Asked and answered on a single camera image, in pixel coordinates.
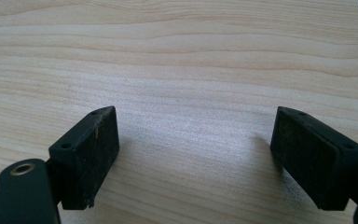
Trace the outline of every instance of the wooden surface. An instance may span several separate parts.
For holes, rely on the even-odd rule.
[[[62,223],[351,223],[269,141],[284,105],[358,142],[358,1],[0,1],[0,171],[107,105],[121,151]]]

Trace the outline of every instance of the light wood board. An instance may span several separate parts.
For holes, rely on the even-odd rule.
[[[62,223],[351,223],[269,141],[284,105],[358,142],[358,1],[0,1],[0,171],[107,105],[117,161]]]

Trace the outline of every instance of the black clamp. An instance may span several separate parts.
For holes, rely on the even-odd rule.
[[[116,110],[89,113],[49,149],[50,159],[18,161],[0,174],[0,223],[61,223],[57,204],[82,210],[118,154]]]
[[[318,208],[342,211],[349,198],[358,205],[358,144],[350,138],[304,112],[278,107],[270,149]]]

